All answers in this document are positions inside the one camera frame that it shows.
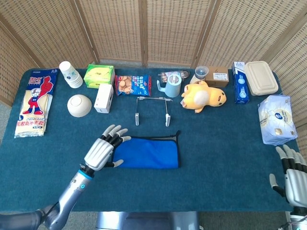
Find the blue mug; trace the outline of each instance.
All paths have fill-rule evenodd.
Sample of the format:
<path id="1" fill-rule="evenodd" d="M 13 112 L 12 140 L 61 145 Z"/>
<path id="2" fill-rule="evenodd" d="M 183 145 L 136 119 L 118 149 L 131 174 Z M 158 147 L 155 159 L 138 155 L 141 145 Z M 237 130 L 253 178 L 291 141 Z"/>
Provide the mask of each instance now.
<path id="1" fill-rule="evenodd" d="M 171 75 L 167 78 L 165 88 L 160 86 L 160 81 L 157 80 L 158 90 L 165 92 L 168 97 L 177 97 L 180 94 L 182 79 L 178 75 Z"/>

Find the stack of paper cups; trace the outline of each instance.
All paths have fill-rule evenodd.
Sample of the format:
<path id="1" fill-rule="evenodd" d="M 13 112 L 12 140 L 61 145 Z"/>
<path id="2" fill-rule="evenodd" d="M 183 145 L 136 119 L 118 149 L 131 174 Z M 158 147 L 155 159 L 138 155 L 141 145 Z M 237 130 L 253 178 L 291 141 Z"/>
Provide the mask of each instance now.
<path id="1" fill-rule="evenodd" d="M 82 86 L 83 79 L 78 73 L 78 71 L 70 64 L 69 61 L 63 61 L 59 65 L 65 81 L 69 84 L 70 87 L 76 89 Z"/>

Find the white small box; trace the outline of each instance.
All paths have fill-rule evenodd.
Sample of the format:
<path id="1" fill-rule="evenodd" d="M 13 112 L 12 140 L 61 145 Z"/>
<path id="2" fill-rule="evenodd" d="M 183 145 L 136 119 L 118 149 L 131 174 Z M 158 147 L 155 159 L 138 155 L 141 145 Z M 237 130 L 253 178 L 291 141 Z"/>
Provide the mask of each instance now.
<path id="1" fill-rule="evenodd" d="M 97 112 L 104 114 L 108 114 L 110 112 L 113 92 L 114 90 L 112 85 L 100 84 L 94 104 L 94 108 L 97 110 Z"/>

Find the teal tablecloth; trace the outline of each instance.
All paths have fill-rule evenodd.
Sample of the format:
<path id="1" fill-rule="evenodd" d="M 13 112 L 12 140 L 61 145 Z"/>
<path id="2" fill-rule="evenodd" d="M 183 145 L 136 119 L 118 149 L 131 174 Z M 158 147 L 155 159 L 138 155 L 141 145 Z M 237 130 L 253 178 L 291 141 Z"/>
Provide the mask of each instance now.
<path id="1" fill-rule="evenodd" d="M 152 96 L 165 96 L 155 84 L 167 69 L 117 69 L 119 75 L 153 77 Z M 79 70 L 84 76 L 85 70 Z M 109 114 L 92 109 L 72 117 L 67 101 L 84 94 L 94 103 L 96 89 L 72 89 L 58 75 L 47 129 L 43 137 L 14 139 L 15 125 L 31 70 L 24 73 L 12 107 L 2 146 L 0 211 L 32 211 L 53 204 L 79 169 L 79 163 L 110 124 L 121 124 L 132 136 L 179 136 L 181 167 L 175 170 L 106 168 L 76 204 L 75 211 L 282 211 L 289 206 L 274 192 L 269 174 L 282 185 L 283 170 L 274 146 L 261 139 L 258 108 L 266 96 L 234 104 L 232 76 L 224 89 L 227 102 L 202 113 L 183 109 L 181 98 L 165 105 L 142 101 L 135 126 L 136 96 L 114 96 Z M 295 141 L 289 145 L 297 150 Z"/>

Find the cardboard box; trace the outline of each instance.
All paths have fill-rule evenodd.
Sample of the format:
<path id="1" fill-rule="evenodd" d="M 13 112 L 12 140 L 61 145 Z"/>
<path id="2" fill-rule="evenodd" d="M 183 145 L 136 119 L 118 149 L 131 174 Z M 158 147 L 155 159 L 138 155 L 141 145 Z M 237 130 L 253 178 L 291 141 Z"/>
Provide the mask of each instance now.
<path id="1" fill-rule="evenodd" d="M 223 66 L 209 66 L 206 82 L 210 87 L 226 87 L 229 83 L 228 68 Z"/>
<path id="2" fill-rule="evenodd" d="M 98 89 L 100 84 L 112 85 L 115 78 L 114 66 L 92 65 L 87 67 L 84 81 L 88 88 Z"/>
<path id="3" fill-rule="evenodd" d="M 94 108 L 99 113 L 108 114 L 113 98 L 113 87 L 109 84 L 100 84 L 98 93 L 96 96 Z"/>
<path id="4" fill-rule="evenodd" d="M 244 66 L 245 62 L 235 61 L 231 68 L 234 78 L 235 103 L 237 104 L 246 104 L 249 102 L 248 82 L 244 72 Z"/>

